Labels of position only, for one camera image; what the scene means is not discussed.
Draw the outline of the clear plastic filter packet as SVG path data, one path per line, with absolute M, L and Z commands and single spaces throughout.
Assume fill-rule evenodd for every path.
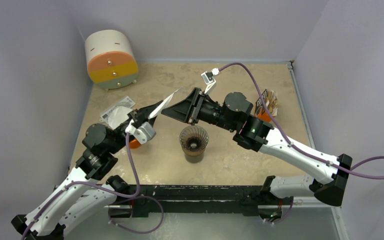
M 100 121 L 101 122 L 106 122 L 110 116 L 110 114 L 118 107 L 126 107 L 126 108 L 131 108 L 135 105 L 136 103 L 127 95 L 120 99 L 118 102 L 116 102 L 114 105 L 109 107 L 107 110 L 103 111 L 100 114 Z

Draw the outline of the orange glass carafe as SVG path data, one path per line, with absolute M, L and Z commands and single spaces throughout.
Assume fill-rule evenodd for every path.
M 137 149 L 141 146 L 142 146 L 142 144 L 137 139 L 133 139 L 129 142 L 129 147 L 131 149 Z

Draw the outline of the grey glass carafe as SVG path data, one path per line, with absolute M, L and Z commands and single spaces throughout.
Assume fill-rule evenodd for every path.
M 200 154 L 200 155 L 185 155 L 185 159 L 187 162 L 191 163 L 191 164 L 197 164 L 197 163 L 200 163 L 204 158 L 204 154 Z

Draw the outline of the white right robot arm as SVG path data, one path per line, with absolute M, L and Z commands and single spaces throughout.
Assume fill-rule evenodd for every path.
M 329 155 L 292 138 L 285 139 L 280 129 L 252 115 L 252 109 L 253 104 L 241 92 L 228 93 L 223 104 L 218 104 L 195 87 L 186 99 L 165 108 L 162 114 L 189 125 L 203 121 L 228 130 L 242 148 L 274 156 L 306 173 L 297 177 L 267 177 L 260 191 L 264 202 L 314 196 L 324 204 L 340 207 L 352 158 L 346 154 Z

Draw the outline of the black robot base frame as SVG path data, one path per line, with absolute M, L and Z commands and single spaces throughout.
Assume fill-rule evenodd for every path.
M 263 185 L 164 185 L 142 184 L 137 199 L 117 197 L 108 208 L 112 218 L 147 218 L 150 213 L 241 214 L 274 221 L 292 197 L 278 198 Z

